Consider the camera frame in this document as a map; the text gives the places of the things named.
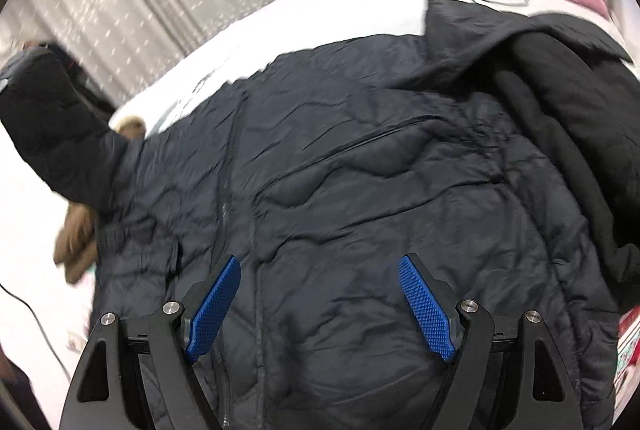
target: white floor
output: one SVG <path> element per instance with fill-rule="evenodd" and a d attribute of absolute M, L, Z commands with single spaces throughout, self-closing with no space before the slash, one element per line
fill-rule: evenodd
<path fill-rule="evenodd" d="M 73 374 L 78 355 L 66 349 L 73 291 L 52 260 L 66 202 L 21 160 L 0 124 L 0 283 L 27 301 L 56 352 Z M 0 291 L 0 343 L 31 378 L 52 428 L 57 429 L 68 383 L 27 308 Z"/>

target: jacket zipper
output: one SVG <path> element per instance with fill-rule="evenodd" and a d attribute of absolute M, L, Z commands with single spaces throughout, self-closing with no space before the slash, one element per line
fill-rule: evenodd
<path fill-rule="evenodd" d="M 226 237 L 228 232 L 228 218 L 230 213 L 231 193 L 229 190 L 229 179 L 232 169 L 233 156 L 238 142 L 238 131 L 244 117 L 244 106 L 246 104 L 248 94 L 243 91 L 238 110 L 231 124 L 229 141 L 226 146 L 225 159 L 220 168 L 220 178 L 218 179 L 218 219 L 220 219 L 220 227 L 218 236 L 213 246 L 211 256 L 211 264 L 209 270 L 215 266 L 220 260 L 226 246 Z M 229 384 L 229 375 L 226 370 L 225 358 L 222 352 L 222 328 L 218 337 L 213 342 L 213 363 L 217 365 L 216 384 L 218 385 L 218 419 L 222 428 L 228 428 L 231 417 L 231 389 Z"/>
<path fill-rule="evenodd" d="M 296 174 L 297 172 L 300 172 L 302 170 L 304 170 L 305 168 L 309 168 L 310 166 L 314 166 L 314 165 L 318 165 L 319 163 L 322 163 L 323 161 L 331 158 L 331 157 L 335 157 L 337 155 L 340 155 L 342 153 L 345 152 L 349 152 L 350 150 L 353 149 L 357 149 L 358 147 L 362 147 L 363 145 L 367 145 L 373 141 L 377 141 L 383 137 L 387 137 L 390 136 L 391 134 L 395 134 L 399 131 L 402 131 L 403 129 L 407 128 L 407 127 L 412 127 L 413 125 L 417 125 L 418 123 L 423 123 L 424 121 L 427 120 L 433 120 L 436 117 L 433 115 L 420 115 L 417 117 L 412 117 L 409 118 L 408 120 L 402 121 L 401 123 L 396 124 L 394 127 L 389 128 L 389 130 L 387 131 L 378 131 L 377 133 L 374 134 L 369 134 L 369 136 L 366 136 L 364 138 L 361 138 L 360 140 L 357 141 L 353 141 L 351 142 L 349 145 L 340 147 L 338 150 L 336 150 L 335 152 L 332 152 L 328 155 L 324 155 L 318 159 L 315 159 L 309 163 L 306 163 L 305 165 L 299 166 L 293 170 L 291 170 L 290 172 L 287 172 L 284 175 L 278 176 L 277 178 L 271 180 L 270 182 L 268 182 L 265 186 L 263 186 L 258 193 L 255 195 L 254 197 L 254 207 L 256 205 L 256 203 L 258 202 L 260 196 L 263 194 L 263 192 L 265 190 L 267 190 L 269 187 L 271 187 L 274 183 L 278 182 L 279 180 L 283 179 L 284 177 Z M 257 352 L 258 352 L 258 371 L 262 370 L 262 372 L 258 372 L 258 388 L 257 388 L 257 392 L 258 392 L 258 410 L 257 410 L 257 417 L 258 417 L 258 425 L 257 428 L 258 430 L 264 430 L 264 403 L 265 403 L 265 398 L 266 398 L 266 382 L 264 381 L 264 352 L 262 349 L 262 268 L 263 268 L 264 262 L 260 261 L 258 262 L 257 266 L 256 266 L 256 284 L 255 284 L 255 290 L 256 290 L 256 295 L 255 295 L 255 305 L 256 305 L 256 316 L 255 316 L 255 331 L 256 331 L 256 339 L 257 339 Z"/>

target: metal screw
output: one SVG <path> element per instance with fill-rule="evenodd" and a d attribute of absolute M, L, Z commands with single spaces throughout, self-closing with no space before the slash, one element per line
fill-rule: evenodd
<path fill-rule="evenodd" d="M 527 311 L 527 320 L 532 324 L 537 324 L 542 320 L 542 316 L 538 311 Z"/>
<path fill-rule="evenodd" d="M 111 325 L 114 323 L 114 321 L 116 321 L 116 315 L 114 315 L 113 313 L 107 313 L 102 318 L 100 318 L 100 323 L 102 325 Z"/>
<path fill-rule="evenodd" d="M 162 312 L 164 312 L 164 314 L 166 315 L 177 313 L 179 309 L 180 304 L 178 302 L 167 302 L 166 304 L 164 304 L 164 306 L 162 306 Z"/>
<path fill-rule="evenodd" d="M 462 307 L 462 311 L 467 313 L 475 313 L 478 311 L 478 304 L 473 300 L 463 300 L 460 302 L 460 307 Z"/>

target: mattress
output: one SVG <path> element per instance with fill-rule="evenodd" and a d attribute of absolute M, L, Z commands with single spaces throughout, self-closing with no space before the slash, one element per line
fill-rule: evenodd
<path fill-rule="evenodd" d="M 112 119 L 140 115 L 149 134 L 188 115 L 226 82 L 247 78 L 287 52 L 386 33 L 421 35 L 429 0 L 276 0 L 218 33 L 158 82 L 121 107 Z M 592 10 L 567 0 L 492 0 L 500 11 L 532 16 L 550 12 L 589 20 L 626 48 L 619 29 Z"/>

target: blue gripper pad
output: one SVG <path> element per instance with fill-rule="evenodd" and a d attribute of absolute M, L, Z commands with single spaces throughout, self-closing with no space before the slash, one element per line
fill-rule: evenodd
<path fill-rule="evenodd" d="M 240 275 L 240 264 L 235 257 L 231 257 L 193 317 L 189 345 L 184 352 L 191 363 L 195 363 L 200 356 L 211 350 L 213 340 L 220 331 L 222 320 L 225 319 L 226 312 L 229 311 L 231 302 L 240 287 Z"/>
<path fill-rule="evenodd" d="M 456 348 L 450 338 L 449 319 L 408 256 L 400 259 L 398 276 L 404 296 L 414 312 L 429 348 L 445 362 L 453 359 Z"/>

